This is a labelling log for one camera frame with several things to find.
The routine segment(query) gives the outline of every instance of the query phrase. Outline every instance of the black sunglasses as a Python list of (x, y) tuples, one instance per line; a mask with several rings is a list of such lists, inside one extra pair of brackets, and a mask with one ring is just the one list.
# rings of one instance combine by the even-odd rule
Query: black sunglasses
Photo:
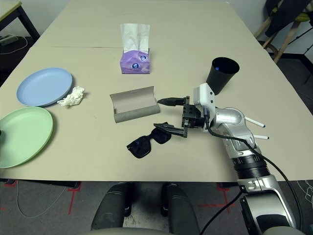
[(137, 158), (143, 158), (151, 152), (150, 139), (163, 144), (171, 139), (171, 134), (165, 133), (157, 128), (153, 129), (148, 136), (139, 137), (137, 140), (127, 145), (127, 149)]

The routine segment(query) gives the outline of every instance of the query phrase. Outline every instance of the blue plate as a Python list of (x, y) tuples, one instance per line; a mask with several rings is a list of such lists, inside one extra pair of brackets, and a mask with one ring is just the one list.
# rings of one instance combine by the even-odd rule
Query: blue plate
[(20, 84), (16, 96), (26, 106), (46, 106), (63, 98), (72, 81), (72, 75), (62, 68), (39, 70)]

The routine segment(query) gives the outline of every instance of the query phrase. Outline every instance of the plate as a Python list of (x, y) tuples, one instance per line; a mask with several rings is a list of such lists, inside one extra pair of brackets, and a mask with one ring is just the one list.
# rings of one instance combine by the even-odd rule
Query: plate
[(63, 98), (72, 86), (72, 75), (62, 68), (47, 68), (29, 75), (16, 96), (26, 106), (46, 106)]
[(34, 157), (53, 129), (51, 114), (39, 107), (15, 110), (0, 120), (0, 168), (13, 167)]

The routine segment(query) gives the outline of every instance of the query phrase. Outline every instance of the black cup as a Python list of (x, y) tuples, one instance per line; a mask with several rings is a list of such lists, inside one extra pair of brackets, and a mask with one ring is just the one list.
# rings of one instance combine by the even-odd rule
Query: black cup
[(219, 94), (231, 77), (239, 71), (239, 65), (236, 61), (218, 57), (212, 61), (210, 73), (206, 79), (215, 95)]

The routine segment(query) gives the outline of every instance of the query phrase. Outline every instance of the power strip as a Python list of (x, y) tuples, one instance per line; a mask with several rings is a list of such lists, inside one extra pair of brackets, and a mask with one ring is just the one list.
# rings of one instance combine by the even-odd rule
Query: power strip
[(17, 36), (9, 34), (9, 35), (6, 35), (6, 36), (0, 38), (0, 46), (6, 46), (6, 45), (14, 43), (18, 40), (19, 40), (19, 38)]

